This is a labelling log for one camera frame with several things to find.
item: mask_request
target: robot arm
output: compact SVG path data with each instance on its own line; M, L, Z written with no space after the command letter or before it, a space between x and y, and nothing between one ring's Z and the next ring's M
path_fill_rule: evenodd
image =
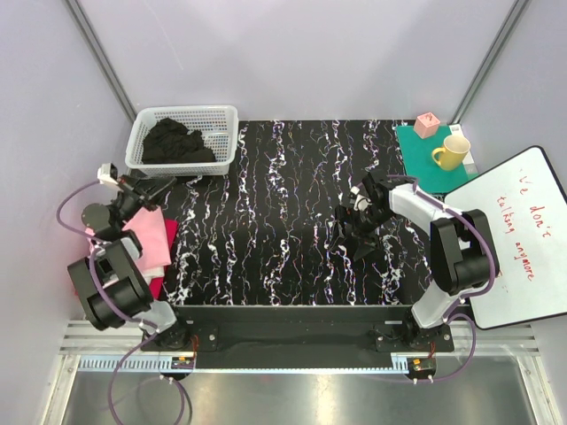
M443 324L449 310L459 299L486 285L490 266L479 241L453 214L447 205L422 192L407 178L380 179L376 172L362 181L361 188L351 189L350 205L338 206L333 230L333 245L342 243L348 235L359 239L354 260L378 248L377 229L394 215L402 215L421 228L431 242L430 266L433 279L422 298L411 309L406 320L404 339L410 342L422 329L435 329ZM479 210L461 215L485 239L490 247L496 273L498 259L485 214Z
M128 317L155 323L158 329L141 325L146 334L158 332L157 344L172 350L182 349L190 341L189 330L179 321L172 306L156 301L137 269L135 260L143 254L136 234L124 231L126 223L141 208L150 211L158 207L161 199L175 184L175 178L118 177L112 164L101 166L97 174L101 184L116 189L117 197L108 205L91 204L82 212L82 222L94 232L95 275L105 294ZM119 328L124 320L117 316L103 300L93 281L90 258L80 259L67 270L87 319L99 329Z

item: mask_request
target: black cloth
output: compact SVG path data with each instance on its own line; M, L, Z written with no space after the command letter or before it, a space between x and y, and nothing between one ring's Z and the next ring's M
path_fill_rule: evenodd
M202 133L190 135L181 123L165 118L160 120L144 138L144 164L185 164L216 162L213 151L205 147Z

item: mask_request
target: pink cube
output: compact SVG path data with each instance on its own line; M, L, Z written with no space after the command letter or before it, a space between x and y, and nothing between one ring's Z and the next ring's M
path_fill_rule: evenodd
M423 115L417 117L416 124L414 125L414 131L422 139L426 137L431 137L437 133L439 128L439 119L433 115L431 112L427 112Z

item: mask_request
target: yellow mug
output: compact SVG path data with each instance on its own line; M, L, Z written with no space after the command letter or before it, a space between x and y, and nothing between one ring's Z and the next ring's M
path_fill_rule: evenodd
M443 146L433 150L431 157L435 164L445 171L455 170L467 153L470 151L470 142L462 135L448 135L443 141Z

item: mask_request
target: plastic basket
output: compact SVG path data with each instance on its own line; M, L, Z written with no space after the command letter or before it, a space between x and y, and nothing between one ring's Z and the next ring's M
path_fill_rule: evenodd
M205 147L211 148L216 162L195 164L143 164L144 138L159 120L181 122L189 131L203 132ZM126 165L148 175L224 175L237 150L238 112L233 106L168 106L140 111L132 127Z

